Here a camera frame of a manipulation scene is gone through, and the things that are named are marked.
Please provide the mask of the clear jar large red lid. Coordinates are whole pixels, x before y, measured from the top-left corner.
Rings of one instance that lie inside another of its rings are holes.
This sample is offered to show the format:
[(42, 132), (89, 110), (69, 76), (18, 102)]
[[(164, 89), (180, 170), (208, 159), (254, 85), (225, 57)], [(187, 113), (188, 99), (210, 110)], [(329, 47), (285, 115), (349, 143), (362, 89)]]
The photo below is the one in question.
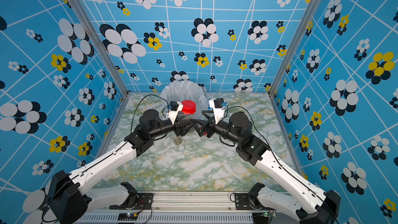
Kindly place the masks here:
[(182, 119), (183, 121), (189, 121), (191, 118), (194, 117), (194, 114), (193, 115), (185, 115), (184, 113), (179, 112), (178, 117), (180, 119)]

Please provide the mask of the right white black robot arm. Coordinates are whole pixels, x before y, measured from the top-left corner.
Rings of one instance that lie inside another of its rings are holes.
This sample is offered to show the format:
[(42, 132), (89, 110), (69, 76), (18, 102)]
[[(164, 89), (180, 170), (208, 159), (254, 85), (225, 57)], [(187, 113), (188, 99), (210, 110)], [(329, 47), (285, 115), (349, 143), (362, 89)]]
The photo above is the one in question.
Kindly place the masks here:
[(333, 190), (325, 191), (310, 183), (283, 162), (271, 149), (262, 134), (255, 135), (252, 117), (234, 113), (228, 121), (207, 116), (190, 119), (199, 136), (214, 134), (236, 144), (236, 152), (246, 162), (279, 183), (287, 194), (270, 190), (257, 183), (249, 191), (256, 209), (268, 207), (295, 219), (301, 224), (336, 224), (341, 197)]

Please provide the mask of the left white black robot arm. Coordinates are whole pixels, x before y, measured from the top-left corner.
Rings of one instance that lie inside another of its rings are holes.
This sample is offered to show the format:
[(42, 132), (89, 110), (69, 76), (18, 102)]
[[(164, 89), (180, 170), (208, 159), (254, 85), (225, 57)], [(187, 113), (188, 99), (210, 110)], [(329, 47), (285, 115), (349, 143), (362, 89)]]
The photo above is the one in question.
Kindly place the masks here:
[(73, 224), (85, 213), (102, 207), (142, 208), (143, 202), (130, 183), (105, 189), (94, 189), (94, 186), (118, 167), (142, 155), (156, 140), (171, 132), (185, 136), (192, 127), (184, 116), (161, 120), (157, 110), (146, 110), (133, 132), (111, 151), (79, 169), (69, 173), (60, 171), (53, 176), (47, 203), (53, 215), (43, 214), (42, 221)]

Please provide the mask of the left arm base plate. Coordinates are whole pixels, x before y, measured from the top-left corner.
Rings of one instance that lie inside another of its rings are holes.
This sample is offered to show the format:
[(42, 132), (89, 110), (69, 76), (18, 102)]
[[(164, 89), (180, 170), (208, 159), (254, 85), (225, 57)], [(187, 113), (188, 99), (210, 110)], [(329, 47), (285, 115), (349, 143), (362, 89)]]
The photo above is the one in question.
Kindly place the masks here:
[(153, 193), (130, 194), (121, 205), (111, 205), (109, 209), (150, 209), (153, 202)]

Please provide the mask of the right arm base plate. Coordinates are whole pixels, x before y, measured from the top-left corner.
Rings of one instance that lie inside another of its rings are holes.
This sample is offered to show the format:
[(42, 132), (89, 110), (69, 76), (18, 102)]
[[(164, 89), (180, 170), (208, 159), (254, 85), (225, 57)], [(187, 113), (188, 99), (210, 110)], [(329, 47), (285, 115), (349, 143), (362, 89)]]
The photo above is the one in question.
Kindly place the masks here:
[(234, 193), (233, 201), (235, 203), (236, 210), (239, 211), (259, 211), (265, 209), (265, 207), (260, 203), (255, 202), (247, 193)]

